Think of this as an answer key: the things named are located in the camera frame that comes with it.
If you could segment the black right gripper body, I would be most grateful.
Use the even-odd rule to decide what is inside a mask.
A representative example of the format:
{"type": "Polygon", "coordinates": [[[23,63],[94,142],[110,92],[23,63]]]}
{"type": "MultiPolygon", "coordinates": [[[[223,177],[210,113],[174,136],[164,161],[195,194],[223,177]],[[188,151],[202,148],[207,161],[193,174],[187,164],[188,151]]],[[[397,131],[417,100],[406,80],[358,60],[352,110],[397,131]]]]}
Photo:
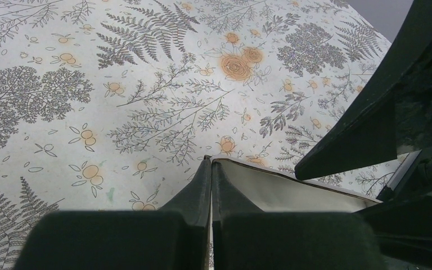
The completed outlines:
{"type": "Polygon", "coordinates": [[[407,154],[406,163],[379,194],[380,203],[360,211],[381,252],[432,268],[432,48],[398,75],[381,70],[364,90],[388,133],[370,140],[386,147],[376,161],[407,154]]]}

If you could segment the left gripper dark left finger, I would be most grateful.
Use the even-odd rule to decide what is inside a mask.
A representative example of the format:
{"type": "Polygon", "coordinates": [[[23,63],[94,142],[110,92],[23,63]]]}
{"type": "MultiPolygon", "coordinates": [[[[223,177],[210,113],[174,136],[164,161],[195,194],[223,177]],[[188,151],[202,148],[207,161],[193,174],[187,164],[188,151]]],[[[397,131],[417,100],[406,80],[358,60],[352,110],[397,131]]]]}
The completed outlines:
{"type": "Polygon", "coordinates": [[[56,211],[32,229],[15,269],[206,269],[211,161],[158,210],[56,211]]]}

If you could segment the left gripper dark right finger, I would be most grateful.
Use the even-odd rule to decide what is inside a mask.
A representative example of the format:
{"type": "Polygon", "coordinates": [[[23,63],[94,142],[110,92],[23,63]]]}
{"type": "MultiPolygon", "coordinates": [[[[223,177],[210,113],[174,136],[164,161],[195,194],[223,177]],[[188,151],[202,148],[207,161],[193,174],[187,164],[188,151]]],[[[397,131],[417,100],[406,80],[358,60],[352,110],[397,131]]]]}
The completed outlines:
{"type": "Polygon", "coordinates": [[[383,269],[371,227],[340,212],[264,212],[211,166],[215,269],[383,269]]]}

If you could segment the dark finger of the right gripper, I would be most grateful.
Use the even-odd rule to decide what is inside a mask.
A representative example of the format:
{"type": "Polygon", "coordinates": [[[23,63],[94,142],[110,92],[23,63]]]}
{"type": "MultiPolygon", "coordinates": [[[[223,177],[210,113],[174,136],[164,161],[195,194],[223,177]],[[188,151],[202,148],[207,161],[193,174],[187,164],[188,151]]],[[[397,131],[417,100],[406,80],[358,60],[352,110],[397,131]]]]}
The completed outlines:
{"type": "Polygon", "coordinates": [[[295,166],[307,180],[432,146],[432,1],[414,1],[362,92],[295,166]]]}

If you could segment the white cardboard paper box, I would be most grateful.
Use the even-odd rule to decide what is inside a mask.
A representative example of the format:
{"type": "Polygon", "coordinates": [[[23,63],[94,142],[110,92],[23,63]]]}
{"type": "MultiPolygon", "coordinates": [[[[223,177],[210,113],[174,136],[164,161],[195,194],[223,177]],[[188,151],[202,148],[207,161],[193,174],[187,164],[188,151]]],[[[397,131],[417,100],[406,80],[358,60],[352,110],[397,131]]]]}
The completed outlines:
{"type": "Polygon", "coordinates": [[[359,213],[379,200],[228,157],[205,157],[214,220],[233,217],[282,223],[359,223],[359,213]]]}

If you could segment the floral patterned table cloth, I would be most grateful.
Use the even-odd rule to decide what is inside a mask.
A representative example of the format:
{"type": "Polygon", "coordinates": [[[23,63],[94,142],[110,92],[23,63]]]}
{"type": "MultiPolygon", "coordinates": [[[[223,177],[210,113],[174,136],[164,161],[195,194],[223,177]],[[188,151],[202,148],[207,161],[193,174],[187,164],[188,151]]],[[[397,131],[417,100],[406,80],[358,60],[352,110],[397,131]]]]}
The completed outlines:
{"type": "Polygon", "coordinates": [[[0,269],[46,213],[158,209],[206,155],[293,174],[390,45],[346,1],[0,1],[0,269]]]}

